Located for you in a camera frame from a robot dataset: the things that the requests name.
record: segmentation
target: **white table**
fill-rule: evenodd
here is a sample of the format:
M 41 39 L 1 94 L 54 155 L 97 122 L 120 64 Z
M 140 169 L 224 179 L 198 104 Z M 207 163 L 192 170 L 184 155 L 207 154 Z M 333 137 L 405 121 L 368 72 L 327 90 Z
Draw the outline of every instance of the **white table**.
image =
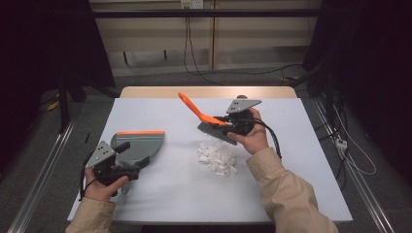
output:
M 192 98 L 205 114 L 223 116 L 231 99 Z M 320 212 L 331 220 L 352 220 L 300 99 L 262 99 L 256 108 L 278 137 L 285 167 L 314 186 Z M 127 195 L 114 198 L 114 221 L 135 224 L 223 224 L 270 221 L 259 199 L 259 188 L 245 160 L 237 155 L 238 174 L 217 176 L 198 162 L 200 143 L 219 141 L 197 130 L 198 118 L 179 98 L 120 98 L 115 101 L 101 140 L 110 142 L 122 130 L 165 131 L 151 164 L 132 182 Z M 79 202 L 75 200 L 73 218 Z

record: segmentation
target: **metal rail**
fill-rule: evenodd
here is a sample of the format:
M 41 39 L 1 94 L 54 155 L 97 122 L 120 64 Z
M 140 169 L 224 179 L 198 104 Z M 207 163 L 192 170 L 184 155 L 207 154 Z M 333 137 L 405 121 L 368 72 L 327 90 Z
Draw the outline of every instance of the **metal rail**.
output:
M 37 12 L 42 17 L 95 17 L 95 18 L 123 18 L 123 17 L 321 17 L 341 16 L 350 13 L 346 9 L 275 9 L 275 10 L 96 10 L 64 11 L 47 10 Z
M 57 136 L 56 142 L 54 143 L 53 148 L 43 166 L 40 174 L 37 177 L 36 182 L 32 185 L 28 195 L 24 199 L 23 204 L 15 216 L 15 219 L 10 226 L 8 233 L 20 233 L 24 232 L 27 228 L 27 225 L 33 216 L 34 211 L 42 197 L 43 191 L 46 187 L 46 184 L 51 176 L 55 164 L 60 157 L 64 146 L 66 145 L 67 140 L 70 137 L 70 134 L 75 125 L 76 119 L 80 114 L 81 109 L 78 109 L 78 112 L 74 115 L 72 120 L 67 125 L 66 129 Z

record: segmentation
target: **person's left hand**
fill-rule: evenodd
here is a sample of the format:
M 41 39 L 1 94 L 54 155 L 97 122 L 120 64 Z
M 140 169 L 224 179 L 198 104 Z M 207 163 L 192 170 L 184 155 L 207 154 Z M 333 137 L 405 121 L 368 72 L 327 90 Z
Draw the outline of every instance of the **person's left hand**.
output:
M 91 183 L 86 189 L 85 197 L 96 201 L 110 201 L 112 194 L 128 182 L 128 177 L 124 176 L 119 178 L 117 181 L 110 184 L 109 186 L 106 186 L 103 183 L 100 183 L 95 180 L 96 177 L 93 174 L 93 169 L 86 169 L 85 177 L 86 184 Z

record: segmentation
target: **gray plastic part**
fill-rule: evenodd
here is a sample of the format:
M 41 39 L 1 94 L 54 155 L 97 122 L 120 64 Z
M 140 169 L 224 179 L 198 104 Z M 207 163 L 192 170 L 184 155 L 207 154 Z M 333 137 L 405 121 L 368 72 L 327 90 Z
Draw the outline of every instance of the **gray plastic part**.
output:
M 229 108 L 227 108 L 226 113 L 227 114 L 240 113 L 260 103 L 261 103 L 261 100 L 255 100 L 255 99 L 234 99 L 232 103 L 230 104 Z
M 86 168 L 94 167 L 115 154 L 116 152 L 105 141 L 101 141 L 99 145 L 97 145 L 96 150 L 94 150 L 91 158 L 88 160 Z
M 163 142 L 164 134 L 115 134 L 112 138 L 113 148 L 130 142 L 130 149 L 118 154 L 117 161 L 124 166 L 136 163 L 155 154 Z

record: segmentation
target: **person's right hand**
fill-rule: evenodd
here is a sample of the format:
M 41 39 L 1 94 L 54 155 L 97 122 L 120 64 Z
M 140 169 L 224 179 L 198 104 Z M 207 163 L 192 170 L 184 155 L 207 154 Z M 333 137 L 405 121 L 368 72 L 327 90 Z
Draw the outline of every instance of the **person's right hand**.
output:
M 256 109 L 249 109 L 253 114 L 254 118 L 260 118 L 260 113 Z M 260 150 L 266 149 L 269 147 L 267 144 L 266 138 L 266 128 L 260 124 L 255 124 L 255 127 L 252 131 L 246 135 L 239 135 L 232 132 L 228 132 L 227 136 L 234 141 L 240 143 L 245 147 L 245 150 L 251 154 L 257 153 Z

